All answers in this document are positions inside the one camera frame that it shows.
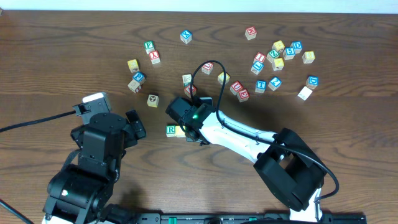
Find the wooden cube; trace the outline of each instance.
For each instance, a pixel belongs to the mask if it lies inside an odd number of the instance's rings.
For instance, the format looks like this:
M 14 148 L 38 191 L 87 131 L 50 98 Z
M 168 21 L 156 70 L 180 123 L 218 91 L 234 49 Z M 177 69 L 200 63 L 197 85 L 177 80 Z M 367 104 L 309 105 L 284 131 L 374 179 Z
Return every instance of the wooden cube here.
M 261 63 L 261 62 L 254 62 L 254 64 L 253 64 L 252 67 L 251 67 L 251 71 L 252 71 L 254 74 L 258 75 L 258 74 L 261 72 L 262 68 L 264 68 L 264 64 L 263 64 L 263 63 Z
M 298 54 L 301 52 L 301 50 L 303 49 L 303 45 L 301 44 L 301 41 L 295 41 L 293 42 L 290 47 L 293 47 L 294 49 L 294 53 Z
M 184 87 L 186 87 L 187 85 L 191 84 L 191 80 L 192 80 L 192 75 L 191 74 L 183 75 L 182 76 L 182 83 L 184 84 Z
M 182 31 L 180 38 L 181 38 L 182 42 L 187 44 L 192 40 L 192 34 L 188 30 L 184 30 L 184 31 Z
M 166 136 L 167 137 L 175 137 L 176 136 L 175 125 L 167 125 L 166 126 Z
M 314 90 L 318 86 L 318 77 L 310 75 L 305 83 L 305 86 Z
M 145 51 L 147 52 L 147 54 L 154 52 L 155 51 L 155 45 L 153 41 L 147 41 L 144 43 L 144 47 L 145 47 Z
M 185 137 L 185 132 L 182 131 L 182 128 L 179 125 L 175 126 L 175 137 L 177 137 L 177 138 L 184 138 Z
M 247 89 L 243 89 L 237 94 L 239 102 L 244 102 L 249 99 L 249 92 Z
M 213 66 L 214 66 L 213 63 L 209 62 L 209 63 L 204 64 L 201 67 L 201 70 L 203 73 L 210 75 L 211 71 L 213 71 Z
M 264 93 L 266 91 L 267 82 L 263 80 L 257 80 L 256 89 L 254 90 L 256 93 Z
M 221 72 L 221 74 L 218 75 L 217 78 L 218 82 L 222 85 L 224 82 L 224 72 Z M 226 74 L 226 80 L 225 80 L 225 84 L 227 84 L 229 82 L 229 75 L 228 73 Z
M 279 58 L 279 53 L 276 50 L 271 50 L 267 54 L 267 60 L 272 63 L 275 59 Z
M 189 98 L 191 98 L 190 87 L 191 85 L 187 85 L 187 87 L 184 88 L 184 92 Z M 197 93 L 196 87 L 192 86 L 192 96 L 195 96 L 196 93 Z
M 265 60 L 266 60 L 266 56 L 263 55 L 262 53 L 258 52 L 257 55 L 254 57 L 253 63 L 255 63 L 255 62 L 264 63 Z
M 243 89 L 243 86 L 239 81 L 232 83 L 231 88 L 229 88 L 229 90 L 231 90 L 232 94 L 234 94 L 235 96 L 242 89 Z
M 276 50 L 278 53 L 282 53 L 285 49 L 285 45 L 281 40 L 278 40 L 272 45 L 272 49 Z
M 272 69 L 274 71 L 281 70 L 285 66 L 284 60 L 281 58 L 277 58 L 272 62 Z
M 290 60 L 294 58 L 294 49 L 291 47 L 286 47 L 284 50 L 284 59 L 285 60 Z
M 152 64 L 160 63 L 160 56 L 157 50 L 149 53 L 149 57 Z
M 303 62 L 304 63 L 312 63 L 315 60 L 315 54 L 313 51 L 304 52 L 303 54 Z
M 282 81 L 280 79 L 278 79 L 278 77 L 274 77 L 271 81 L 269 81 L 268 87 L 272 91 L 275 91 L 276 89 L 278 89 L 280 87 L 281 84 L 282 84 Z
M 159 104 L 159 97 L 155 95 L 149 95 L 147 100 L 148 106 L 157 107 Z
M 137 59 L 130 60 L 127 62 L 127 64 L 129 65 L 129 69 L 130 69 L 131 73 L 139 71 Z
M 138 91 L 141 89 L 140 84 L 135 80 L 131 80 L 131 82 L 127 86 L 134 93 L 138 93 Z
M 298 93 L 297 96 L 300 97 L 300 98 L 303 99 L 303 100 L 306 100 L 306 99 L 311 95 L 311 93 L 312 93 L 312 90 L 305 86 L 305 87 L 300 91 L 300 93 Z
M 137 81 L 140 85 L 144 84 L 145 76 L 141 72 L 137 72 L 132 76 L 132 79 Z
M 254 27 L 249 27 L 246 29 L 246 32 L 244 33 L 244 35 L 246 36 L 246 38 L 248 40 L 254 39 L 254 38 L 256 38 L 257 30 Z

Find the wooden surface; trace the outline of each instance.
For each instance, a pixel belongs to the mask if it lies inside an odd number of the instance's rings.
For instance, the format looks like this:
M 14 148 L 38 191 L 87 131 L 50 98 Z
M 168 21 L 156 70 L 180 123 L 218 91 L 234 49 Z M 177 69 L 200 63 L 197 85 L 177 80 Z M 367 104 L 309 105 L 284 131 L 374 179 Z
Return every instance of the wooden surface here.
M 244 30 L 256 26 L 254 40 Z M 188 29 L 185 45 L 179 33 Z M 155 42 L 161 63 L 152 65 L 143 43 Z M 250 72 L 258 51 L 301 40 L 316 59 L 301 54 L 282 71 Z M 135 108 L 147 138 L 127 150 L 110 202 L 163 212 L 263 212 L 286 210 L 252 164 L 220 146 L 167 138 L 170 101 L 185 96 L 182 75 L 205 60 L 224 64 L 241 81 L 249 101 L 225 91 L 221 110 L 247 125 L 296 131 L 340 181 L 322 201 L 333 212 L 364 212 L 369 223 L 398 222 L 398 16 L 346 14 L 211 14 L 160 12 L 4 11 L 0 17 L 0 127 L 72 110 L 89 94 L 110 94 L 114 113 Z M 138 59 L 147 81 L 138 94 L 127 88 L 127 61 Z M 215 66 L 195 79 L 199 96 L 220 91 Z M 277 75 L 275 92 L 254 92 L 257 79 Z M 320 78 L 307 101 L 297 98 L 308 75 Z M 158 108 L 147 95 L 160 96 Z M 76 149 L 70 139 L 81 118 L 0 134 L 0 197 L 35 223 L 43 217 L 47 184 Z M 333 190 L 329 177 L 323 193 Z M 0 208 L 0 223 L 19 220 Z

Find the wood grain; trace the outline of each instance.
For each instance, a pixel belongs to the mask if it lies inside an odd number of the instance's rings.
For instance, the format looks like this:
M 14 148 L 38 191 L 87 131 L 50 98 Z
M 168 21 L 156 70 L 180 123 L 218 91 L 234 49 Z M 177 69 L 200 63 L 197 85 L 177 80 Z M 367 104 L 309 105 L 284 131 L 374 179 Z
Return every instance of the wood grain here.
M 256 26 L 254 40 L 244 29 Z M 179 33 L 188 29 L 185 45 Z M 153 40 L 161 64 L 143 43 Z M 266 64 L 250 72 L 257 52 L 272 43 L 301 40 L 316 59 L 296 56 L 282 71 Z M 184 96 L 181 76 L 205 60 L 219 60 L 250 92 L 239 103 L 225 91 L 221 109 L 259 129 L 295 130 L 338 177 L 341 190 L 322 202 L 333 212 L 364 212 L 369 223 L 397 223 L 398 16 L 365 14 L 233 14 L 174 12 L 4 11 L 0 17 L 0 127 L 70 111 L 85 95 L 110 94 L 114 112 L 135 108 L 147 138 L 129 148 L 110 202 L 163 212 L 263 212 L 286 208 L 268 191 L 250 162 L 220 146 L 165 137 L 173 123 L 170 101 Z M 133 94 L 127 61 L 147 75 Z M 195 79 L 199 96 L 219 94 L 215 67 Z M 307 101 L 296 97 L 308 75 L 320 85 Z M 254 92 L 257 79 L 278 76 L 282 86 Z M 160 96 L 158 108 L 147 95 Z M 43 217 L 47 184 L 76 146 L 67 117 L 0 134 L 0 197 L 35 223 Z M 326 178 L 323 192 L 333 190 Z M 0 223 L 19 220 L 0 208 Z

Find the toy block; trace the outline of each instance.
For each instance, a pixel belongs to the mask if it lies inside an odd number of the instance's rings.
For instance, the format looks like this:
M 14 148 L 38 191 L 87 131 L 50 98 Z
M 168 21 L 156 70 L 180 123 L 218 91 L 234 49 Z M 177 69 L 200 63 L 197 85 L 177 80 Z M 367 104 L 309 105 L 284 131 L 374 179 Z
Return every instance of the toy block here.
M 285 45 L 281 40 L 278 40 L 272 45 L 272 49 L 276 50 L 278 53 L 282 53 L 285 49 Z
M 286 47 L 284 50 L 284 59 L 285 60 L 290 60 L 294 58 L 294 49 L 291 47 Z
M 175 137 L 175 125 L 166 125 L 166 136 Z
M 209 63 L 204 64 L 201 67 L 201 70 L 203 73 L 210 75 L 211 71 L 213 71 L 213 66 L 214 66 L 213 63 L 209 62 Z
M 175 126 L 175 137 L 177 137 L 177 138 L 184 138 L 185 137 L 185 132 L 182 131 L 182 128 L 179 125 Z
M 295 41 L 293 42 L 290 47 L 293 47 L 294 49 L 294 53 L 298 54 L 301 52 L 301 50 L 303 49 L 303 45 L 301 44 L 301 41 Z
M 234 83 L 232 83 L 231 88 L 229 88 L 229 90 L 231 90 L 232 94 L 234 94 L 236 96 L 236 94 L 243 90 L 243 86 L 239 81 L 236 81 Z
M 264 93 L 267 88 L 267 82 L 263 80 L 257 80 L 256 89 L 254 90 L 256 93 Z
M 129 65 L 129 69 L 130 69 L 131 73 L 139 71 L 137 59 L 130 60 L 127 62 L 127 64 Z
M 318 86 L 318 77 L 309 76 L 305 86 L 314 90 Z
M 251 71 L 252 71 L 254 74 L 258 75 L 258 74 L 261 72 L 262 68 L 264 68 L 264 64 L 263 64 L 263 63 L 261 63 L 261 62 L 254 62 L 254 64 L 253 64 L 252 67 L 251 67 Z
M 254 57 L 253 63 L 255 63 L 255 62 L 264 63 L 265 60 L 266 60 L 266 56 L 263 55 L 262 53 L 258 52 L 257 55 Z
M 150 61 L 152 62 L 153 65 L 156 63 L 160 63 L 160 56 L 159 56 L 159 53 L 157 50 L 149 53 L 149 57 L 150 57 Z
M 148 106 L 157 107 L 159 104 L 159 97 L 155 95 L 149 95 L 147 100 Z
M 272 62 L 272 69 L 274 69 L 274 71 L 281 70 L 284 66 L 284 60 L 281 58 L 277 58 Z
M 184 83 L 184 87 L 186 87 L 187 85 L 191 84 L 191 80 L 192 80 L 192 75 L 191 74 L 183 75 L 182 76 L 182 83 Z
M 303 99 L 303 100 L 306 100 L 306 99 L 311 95 L 311 93 L 312 93 L 312 90 L 305 86 L 305 87 L 300 91 L 300 93 L 298 93 L 297 96 L 300 97 L 300 98 Z
M 145 82 L 145 76 L 141 72 L 137 72 L 132 76 L 132 79 L 137 81 L 140 85 L 144 84 Z
M 147 41 L 144 43 L 144 47 L 145 47 L 145 51 L 147 52 L 147 54 L 154 52 L 155 51 L 155 45 L 153 41 Z
M 278 79 L 278 77 L 274 77 L 271 81 L 269 81 L 268 87 L 272 91 L 275 91 L 276 89 L 278 89 L 280 87 L 281 84 L 282 84 L 282 81 L 280 79 Z
M 191 98 L 190 87 L 191 85 L 187 85 L 187 87 L 184 88 L 184 92 L 189 98 Z M 192 86 L 192 96 L 195 96 L 196 93 L 197 93 L 196 87 Z
M 224 72 L 221 72 L 221 74 L 218 75 L 217 78 L 218 82 L 222 85 L 224 82 Z M 225 79 L 225 84 L 227 84 L 229 82 L 229 75 L 228 73 L 226 74 L 226 79 Z
M 180 38 L 181 38 L 182 42 L 187 44 L 192 40 L 192 34 L 188 30 L 184 30 L 184 31 L 182 31 Z
M 131 80 L 131 82 L 128 84 L 128 87 L 134 93 L 138 93 L 138 91 L 141 89 L 140 84 L 135 80 Z
M 276 50 L 271 50 L 267 54 L 267 60 L 272 63 L 275 59 L 279 58 L 279 53 Z
M 237 94 L 239 102 L 244 102 L 249 99 L 249 92 L 247 89 L 241 90 Z
M 304 63 L 312 63 L 315 60 L 315 54 L 313 51 L 304 52 L 303 54 L 303 62 Z
M 246 32 L 244 33 L 244 35 L 246 36 L 246 38 L 248 40 L 254 39 L 254 38 L 256 38 L 257 30 L 254 27 L 249 27 L 246 29 Z

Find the white wall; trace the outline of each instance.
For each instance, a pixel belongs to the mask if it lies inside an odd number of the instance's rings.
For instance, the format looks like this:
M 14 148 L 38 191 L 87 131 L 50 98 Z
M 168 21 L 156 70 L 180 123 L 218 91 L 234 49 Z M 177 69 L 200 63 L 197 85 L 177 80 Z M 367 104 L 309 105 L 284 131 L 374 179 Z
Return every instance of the white wall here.
M 342 12 L 398 14 L 398 0 L 0 0 L 0 7 L 5 10 Z

